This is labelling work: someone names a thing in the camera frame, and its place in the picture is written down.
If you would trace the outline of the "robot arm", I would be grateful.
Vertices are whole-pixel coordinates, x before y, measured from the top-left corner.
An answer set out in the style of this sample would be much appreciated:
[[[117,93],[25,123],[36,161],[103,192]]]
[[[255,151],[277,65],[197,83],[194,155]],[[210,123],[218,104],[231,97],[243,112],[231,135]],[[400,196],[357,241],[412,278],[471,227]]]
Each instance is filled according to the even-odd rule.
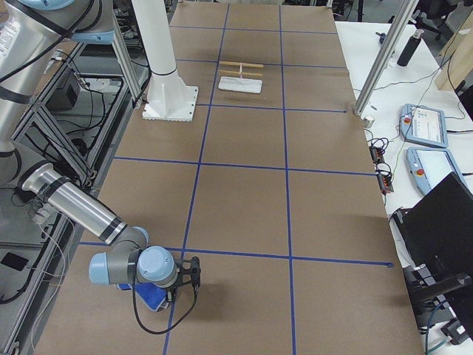
[[[65,38],[78,42],[114,39],[111,1],[7,1],[1,30],[1,183],[44,200],[98,236],[112,249],[89,264],[92,283],[177,285],[180,267],[171,253],[150,246],[147,232],[130,227],[53,165],[12,136],[46,69]]]

